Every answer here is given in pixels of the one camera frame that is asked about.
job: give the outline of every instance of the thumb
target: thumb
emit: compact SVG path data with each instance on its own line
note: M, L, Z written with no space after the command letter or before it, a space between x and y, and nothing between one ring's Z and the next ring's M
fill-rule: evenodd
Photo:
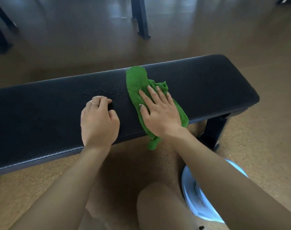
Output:
M143 118L143 121L148 120L150 118L148 109L142 104L139 104L139 106L140 106L140 113Z
M117 122L120 122L119 117L118 117L118 115L117 115L117 113L116 113L115 110L110 110L110 111L108 112L108 114L109 114L109 117L110 117L110 119L111 119L112 121L116 120Z

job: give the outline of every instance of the green cloth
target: green cloth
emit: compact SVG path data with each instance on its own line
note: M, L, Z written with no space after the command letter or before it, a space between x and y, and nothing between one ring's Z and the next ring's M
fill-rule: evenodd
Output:
M146 134L151 138L151 141L148 144L148 149L154 150L156 148L158 142L160 141L160 138L158 136L154 135L145 126L143 119L142 119L142 116L141 116L141 113L140 113L140 106L139 106L139 104L143 104L147 107L147 105L144 103L143 99L139 95L138 91L140 89L143 92L145 92L145 94L148 97L151 98L151 95L149 94L148 89L147 89L148 85L151 86L156 92L157 92L156 86L159 86L159 88L163 91L164 94L166 94L168 91L168 86L167 86L166 82L156 83L153 80L149 80L147 77L146 70L141 66L134 66L134 67L129 68L126 71L126 86L127 86L127 90L128 90L130 99L132 100L132 103L134 104L134 106L137 110L138 118L139 118L139 121L141 123L141 126L143 127ZM173 101L174 101L176 108L179 111L180 118L182 121L182 126L186 127L188 125L188 121L189 121L188 117L185 114L185 112L183 111L183 109L179 106L179 104L175 100L173 100Z

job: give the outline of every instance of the white bucket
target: white bucket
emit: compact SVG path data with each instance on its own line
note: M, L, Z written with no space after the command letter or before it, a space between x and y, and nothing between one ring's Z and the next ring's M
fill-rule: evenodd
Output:
M248 177L243 169L234 162L227 159L226 161ZM188 166L185 166L182 173L182 189L185 201L193 214L204 220L224 223L218 212L214 209L205 197L204 193L201 191L198 183L192 177Z

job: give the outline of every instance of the carbon fiber texture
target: carbon fiber texture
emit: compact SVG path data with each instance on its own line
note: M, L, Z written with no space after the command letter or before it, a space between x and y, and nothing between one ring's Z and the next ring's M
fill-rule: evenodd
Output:
M248 108L259 96L223 55L143 66L167 81L190 120ZM93 96L111 98L120 118L116 143L144 135L130 101L126 69L39 81L0 89L0 170L83 148L80 112Z

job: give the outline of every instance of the forearm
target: forearm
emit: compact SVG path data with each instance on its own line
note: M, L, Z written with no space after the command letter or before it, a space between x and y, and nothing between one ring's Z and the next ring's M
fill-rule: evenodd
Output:
M230 229L291 229L291 212L181 128L169 142Z
M78 229L94 178L109 148L86 146L78 160L13 225L11 230Z

